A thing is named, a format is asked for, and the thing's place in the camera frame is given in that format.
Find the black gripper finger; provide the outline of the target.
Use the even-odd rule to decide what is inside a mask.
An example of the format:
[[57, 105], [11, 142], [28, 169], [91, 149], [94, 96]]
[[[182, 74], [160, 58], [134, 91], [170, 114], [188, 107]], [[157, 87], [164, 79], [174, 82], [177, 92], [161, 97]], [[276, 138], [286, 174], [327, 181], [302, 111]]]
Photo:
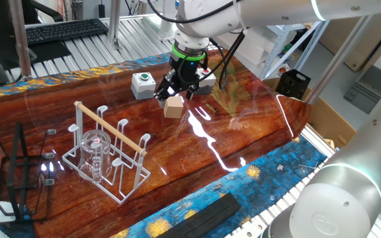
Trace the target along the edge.
[[193, 96], [198, 92], [199, 88], [199, 83], [189, 85], [186, 94], [187, 100], [192, 100]]
[[165, 103], [169, 97], [173, 97], [177, 94], [177, 84], [172, 79], [171, 75], [164, 75], [163, 80], [154, 92], [153, 97], [158, 101], [161, 108], [165, 106]]

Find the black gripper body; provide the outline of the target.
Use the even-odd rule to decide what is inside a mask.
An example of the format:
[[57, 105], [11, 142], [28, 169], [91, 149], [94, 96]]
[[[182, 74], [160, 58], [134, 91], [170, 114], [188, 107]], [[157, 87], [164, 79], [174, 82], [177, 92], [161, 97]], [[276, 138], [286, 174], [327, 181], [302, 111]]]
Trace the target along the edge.
[[200, 76], [197, 73], [197, 68], [201, 60], [202, 58], [193, 60], [191, 57], [184, 60], [172, 52], [169, 60], [172, 70], [165, 76], [167, 91], [181, 92], [188, 90], [197, 92], [200, 88]]

